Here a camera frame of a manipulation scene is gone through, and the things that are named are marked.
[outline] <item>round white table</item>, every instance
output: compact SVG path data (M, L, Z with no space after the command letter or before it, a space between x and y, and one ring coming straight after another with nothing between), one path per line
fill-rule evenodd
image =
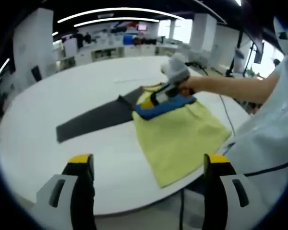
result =
M19 94L0 125L0 167L10 188L35 202L36 192L60 174L72 156L92 153L95 163L96 215L140 208L185 187L203 173L199 168L160 188L138 143L133 122L57 142L56 126L140 85L166 81L160 64L168 57L129 57L100 61L57 73ZM196 94L230 130L217 94ZM224 101L237 129L249 115L232 99Z

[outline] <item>yellow towel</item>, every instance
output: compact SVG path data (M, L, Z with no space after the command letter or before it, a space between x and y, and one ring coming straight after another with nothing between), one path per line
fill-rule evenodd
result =
M143 102L151 92L139 98ZM195 171L205 153L214 153L230 137L220 121L199 101L149 121L132 114L138 140L160 187Z

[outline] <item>black cable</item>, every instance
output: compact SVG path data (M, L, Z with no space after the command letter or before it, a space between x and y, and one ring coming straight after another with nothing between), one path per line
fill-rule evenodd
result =
M287 168L287 167L288 167L288 162L285 163L285 164L281 164L279 166L270 168L270 169L264 169L264 170L260 170L260 171L257 171L257 172L247 173L247 174L245 174L245 176L246 177L257 176L257 175L268 173L268 172L270 173L270 172L278 171L278 170L281 170L281 169L284 169L284 168Z
M184 188L180 191L180 213L179 213L179 230L183 230L183 213L184 213Z
M234 126L233 126L233 124L232 124L232 122L231 122L231 119L230 119L229 115L228 115L228 112L227 112L227 108L226 108L225 102L224 102L224 100L223 100L223 97L222 97L220 94L219 94L219 96L220 96L220 99L221 99L221 101L222 101L222 104L223 104L223 107L224 107L224 110L225 110L225 113L226 113L227 119L228 119L228 121L229 121L229 123L230 123L231 129L232 129L232 133L233 133L234 136L235 136L235 135L236 135L235 128L234 128Z

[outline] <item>person's hand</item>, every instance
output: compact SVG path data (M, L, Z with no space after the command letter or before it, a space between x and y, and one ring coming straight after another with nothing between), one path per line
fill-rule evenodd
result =
M191 76L186 81L179 85L180 93L184 96L190 95L190 90L194 90L195 92L200 91L199 84L200 77Z

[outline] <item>person's arm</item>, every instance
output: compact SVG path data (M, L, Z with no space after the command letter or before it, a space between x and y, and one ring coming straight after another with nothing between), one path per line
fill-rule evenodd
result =
M279 79L276 72L264 79L190 77L180 85L181 89L193 89L195 92L213 92L235 99L263 104L268 99Z

